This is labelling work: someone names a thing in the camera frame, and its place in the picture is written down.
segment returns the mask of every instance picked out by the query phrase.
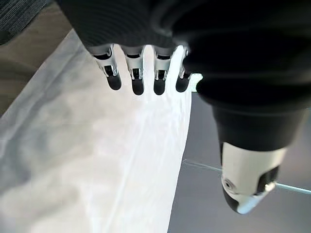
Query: robotic hand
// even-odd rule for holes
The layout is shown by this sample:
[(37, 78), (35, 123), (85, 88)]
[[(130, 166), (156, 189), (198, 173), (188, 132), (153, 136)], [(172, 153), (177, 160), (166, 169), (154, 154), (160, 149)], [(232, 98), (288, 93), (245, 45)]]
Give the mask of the robotic hand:
[(176, 46), (185, 49), (176, 89), (191, 73), (213, 107), (229, 206), (248, 213), (275, 186), (311, 101), (311, 2), (306, 0), (57, 0), (110, 87), (121, 88), (112, 46), (121, 45), (136, 95), (142, 53), (155, 51), (154, 91), (165, 91)]

